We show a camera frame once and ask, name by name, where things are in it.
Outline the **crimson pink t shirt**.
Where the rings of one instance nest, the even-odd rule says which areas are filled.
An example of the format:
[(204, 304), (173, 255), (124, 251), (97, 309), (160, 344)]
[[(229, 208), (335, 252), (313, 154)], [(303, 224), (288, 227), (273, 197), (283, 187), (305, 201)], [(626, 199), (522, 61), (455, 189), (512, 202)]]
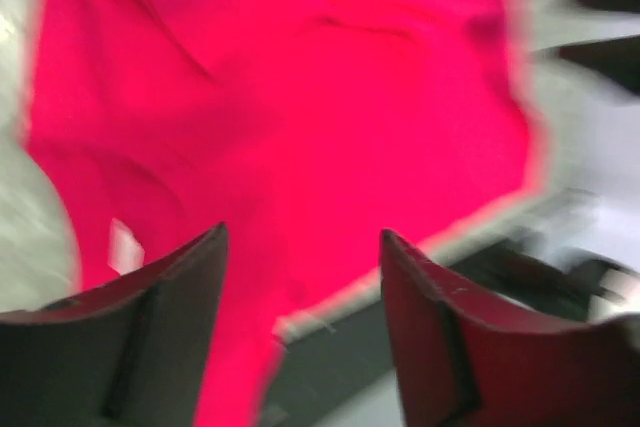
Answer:
[(78, 284), (217, 223), (230, 256), (194, 422), (249, 426), (290, 321), (530, 190), (513, 0), (44, 0), (24, 144)]

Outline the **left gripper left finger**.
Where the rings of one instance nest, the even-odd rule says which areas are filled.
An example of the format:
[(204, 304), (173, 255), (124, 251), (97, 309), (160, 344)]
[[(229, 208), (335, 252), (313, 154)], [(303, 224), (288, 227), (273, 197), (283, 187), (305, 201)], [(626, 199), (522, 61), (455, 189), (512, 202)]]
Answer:
[(218, 225), (100, 287), (1, 317), (5, 426), (189, 426), (228, 255)]

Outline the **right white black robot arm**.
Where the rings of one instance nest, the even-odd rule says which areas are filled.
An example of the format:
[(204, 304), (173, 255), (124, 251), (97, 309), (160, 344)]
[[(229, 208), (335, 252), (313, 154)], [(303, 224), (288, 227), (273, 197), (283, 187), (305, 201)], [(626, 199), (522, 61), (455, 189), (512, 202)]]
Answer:
[[(561, 0), (564, 7), (639, 14), (639, 0)], [(592, 71), (639, 97), (639, 35), (559, 45), (550, 55)]]

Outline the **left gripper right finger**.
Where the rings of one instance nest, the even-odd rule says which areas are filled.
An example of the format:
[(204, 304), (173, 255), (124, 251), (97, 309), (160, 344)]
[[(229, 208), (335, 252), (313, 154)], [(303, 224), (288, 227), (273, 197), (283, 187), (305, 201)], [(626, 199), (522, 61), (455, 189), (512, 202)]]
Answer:
[(382, 297), (409, 426), (635, 426), (639, 276), (562, 272), (504, 239), (449, 267), (382, 233)]

